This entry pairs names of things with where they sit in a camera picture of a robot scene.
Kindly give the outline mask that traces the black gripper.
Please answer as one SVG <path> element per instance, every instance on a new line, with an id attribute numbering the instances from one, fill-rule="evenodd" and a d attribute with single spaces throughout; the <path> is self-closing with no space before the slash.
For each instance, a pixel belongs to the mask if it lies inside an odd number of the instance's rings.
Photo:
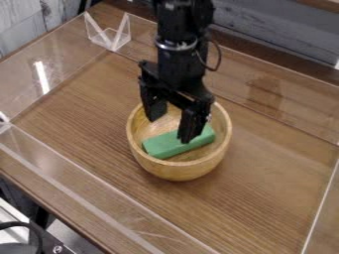
<path id="1" fill-rule="evenodd" d="M 208 39 L 170 42 L 158 39 L 158 62 L 139 62 L 140 99 L 147 119 L 154 122 L 167 113 L 167 103 L 182 110 L 178 138 L 188 144 L 202 135 L 215 97 L 204 84 Z"/>

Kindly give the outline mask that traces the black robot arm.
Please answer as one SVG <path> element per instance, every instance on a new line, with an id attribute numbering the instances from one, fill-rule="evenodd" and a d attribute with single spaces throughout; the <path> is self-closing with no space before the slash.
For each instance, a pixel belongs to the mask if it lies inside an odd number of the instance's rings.
<path id="1" fill-rule="evenodd" d="M 158 61 L 139 63 L 139 89 L 144 113 L 151 121 L 167 113 L 167 105 L 182 109 L 178 139 L 187 144 L 202 135 L 215 96 L 204 85 L 214 18 L 211 0 L 152 0 L 158 18 Z"/>

